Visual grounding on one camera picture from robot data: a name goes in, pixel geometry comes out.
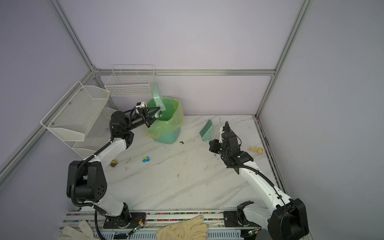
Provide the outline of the green plastic dustpan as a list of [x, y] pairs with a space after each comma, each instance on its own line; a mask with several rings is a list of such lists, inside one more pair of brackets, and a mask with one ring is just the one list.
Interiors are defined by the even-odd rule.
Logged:
[[157, 82], [154, 82], [153, 100], [155, 102], [156, 107], [160, 108], [160, 111], [164, 112], [166, 110], [166, 106], [164, 103], [164, 97], [161, 94], [161, 91], [160, 91], [160, 88], [159, 88]]

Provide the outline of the green hand brush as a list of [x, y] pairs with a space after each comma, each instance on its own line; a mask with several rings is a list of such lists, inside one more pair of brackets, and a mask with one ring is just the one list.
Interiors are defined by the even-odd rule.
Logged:
[[204, 127], [200, 130], [199, 134], [203, 142], [212, 141], [212, 135], [214, 133], [215, 126], [212, 120], [208, 120]]

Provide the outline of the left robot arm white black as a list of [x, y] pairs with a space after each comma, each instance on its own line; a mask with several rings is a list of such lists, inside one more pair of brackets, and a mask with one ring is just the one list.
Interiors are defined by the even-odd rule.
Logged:
[[161, 114], [160, 107], [148, 107], [144, 102], [131, 110], [112, 113], [110, 140], [88, 158], [69, 165], [67, 197], [74, 206], [92, 207], [110, 219], [131, 220], [128, 205], [109, 193], [104, 168], [133, 143], [134, 129], [142, 125], [149, 128]]

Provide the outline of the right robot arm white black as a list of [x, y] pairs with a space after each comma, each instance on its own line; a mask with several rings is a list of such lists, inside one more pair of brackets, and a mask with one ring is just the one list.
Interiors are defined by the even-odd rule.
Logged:
[[262, 198], [266, 209], [251, 201], [238, 206], [244, 224], [255, 223], [267, 229], [273, 240], [299, 240], [310, 232], [305, 204], [292, 199], [265, 176], [251, 155], [241, 150], [238, 136], [228, 124], [220, 138], [209, 141], [210, 152], [220, 155], [228, 169], [243, 177]]

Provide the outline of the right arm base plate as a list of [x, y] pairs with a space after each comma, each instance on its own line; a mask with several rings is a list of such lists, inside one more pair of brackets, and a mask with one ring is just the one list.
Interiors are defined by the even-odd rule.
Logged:
[[251, 228], [260, 227], [259, 225], [243, 221], [238, 217], [237, 211], [224, 211], [224, 226], [226, 228]]

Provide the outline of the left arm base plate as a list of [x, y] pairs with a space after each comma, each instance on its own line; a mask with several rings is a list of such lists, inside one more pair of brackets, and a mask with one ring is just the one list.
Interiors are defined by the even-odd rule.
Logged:
[[122, 217], [106, 216], [103, 228], [104, 229], [134, 229], [139, 225], [140, 221], [145, 221], [147, 214], [145, 212], [130, 212], [128, 220]]

